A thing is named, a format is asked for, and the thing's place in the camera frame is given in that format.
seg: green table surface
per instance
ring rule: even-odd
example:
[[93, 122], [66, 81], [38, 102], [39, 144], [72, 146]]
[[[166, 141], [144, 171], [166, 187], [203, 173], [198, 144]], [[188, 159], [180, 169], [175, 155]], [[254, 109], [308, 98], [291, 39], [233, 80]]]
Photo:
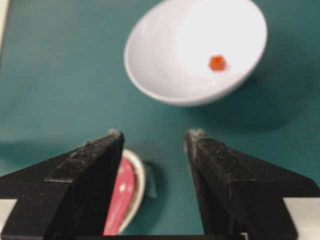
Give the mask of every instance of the green table surface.
[[159, 103], [123, 65], [135, 22], [159, 0], [12, 0], [0, 62], [0, 175], [116, 128], [153, 168], [126, 234], [202, 234], [184, 153], [189, 128], [320, 184], [320, 1], [256, 0], [268, 24], [248, 81], [200, 107]]

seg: pink object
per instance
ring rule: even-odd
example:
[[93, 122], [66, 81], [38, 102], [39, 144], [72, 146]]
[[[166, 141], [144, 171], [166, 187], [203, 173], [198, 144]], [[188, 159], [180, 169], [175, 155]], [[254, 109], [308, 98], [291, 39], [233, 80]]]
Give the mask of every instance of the pink object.
[[134, 195], [135, 184], [135, 170], [129, 160], [122, 157], [106, 217], [104, 236], [118, 234], [118, 229], [126, 216], [127, 209]]

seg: small white bowl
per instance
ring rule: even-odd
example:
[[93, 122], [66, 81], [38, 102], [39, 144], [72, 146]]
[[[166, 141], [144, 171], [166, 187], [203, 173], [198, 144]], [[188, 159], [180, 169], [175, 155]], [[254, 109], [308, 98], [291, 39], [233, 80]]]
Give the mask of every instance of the small white bowl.
[[[124, 65], [133, 84], [171, 105], [206, 104], [236, 89], [259, 62], [267, 23], [251, 0], [164, 0], [133, 28]], [[223, 55], [223, 71], [209, 68]]]

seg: white bowl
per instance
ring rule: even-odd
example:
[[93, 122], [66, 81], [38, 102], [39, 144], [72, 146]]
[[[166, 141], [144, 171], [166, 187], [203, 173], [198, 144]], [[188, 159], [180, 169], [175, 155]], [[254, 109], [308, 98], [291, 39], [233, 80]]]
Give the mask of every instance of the white bowl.
[[[124, 64], [133, 84], [172, 105], [205, 104], [236, 89], [259, 62], [267, 23], [251, 0], [164, 0], [133, 28]], [[212, 71], [211, 56], [227, 66]]]

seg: small orange object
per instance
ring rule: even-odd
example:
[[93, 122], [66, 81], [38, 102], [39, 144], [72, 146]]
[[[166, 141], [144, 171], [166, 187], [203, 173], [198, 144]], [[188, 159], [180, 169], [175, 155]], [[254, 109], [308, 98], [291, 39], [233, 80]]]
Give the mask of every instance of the small orange object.
[[210, 58], [209, 67], [213, 71], [222, 71], [226, 67], [226, 60], [222, 55], [212, 56]]

